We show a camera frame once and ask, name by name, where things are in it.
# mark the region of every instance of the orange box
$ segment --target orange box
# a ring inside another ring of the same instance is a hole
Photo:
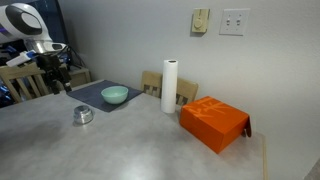
[[[209,96],[184,105],[180,125],[217,154],[244,130],[251,137],[247,113]]]

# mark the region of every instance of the gray table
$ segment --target gray table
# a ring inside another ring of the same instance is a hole
[[[263,136],[239,137],[219,155],[141,94],[73,125],[83,103],[64,92],[0,109],[1,180],[258,180]]]

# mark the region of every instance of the paper towel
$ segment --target paper towel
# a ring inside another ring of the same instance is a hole
[[[176,108],[178,61],[164,60],[161,94],[161,111],[174,113]]]

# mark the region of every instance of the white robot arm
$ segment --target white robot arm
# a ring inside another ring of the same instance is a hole
[[[55,52],[65,44],[53,43],[38,11],[23,3],[0,7],[0,44],[23,39],[28,50]]]

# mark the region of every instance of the gray place mat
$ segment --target gray place mat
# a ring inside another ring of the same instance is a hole
[[[121,104],[116,104],[116,105],[108,104],[102,98],[101,91],[103,89],[105,89],[107,87],[111,87],[111,86],[125,86],[125,85],[118,84],[118,83],[115,83],[112,81],[104,80],[102,82],[84,87],[79,90],[70,91],[67,93],[67,95],[72,98],[75,98],[81,102],[84,102],[90,106],[98,108],[102,111],[111,112],[111,111],[115,110],[116,108],[118,108],[119,106],[121,106],[122,104],[130,101],[131,99],[133,99],[134,97],[136,97],[142,93],[142,91],[140,91],[140,90],[125,86],[129,89],[127,99]]]

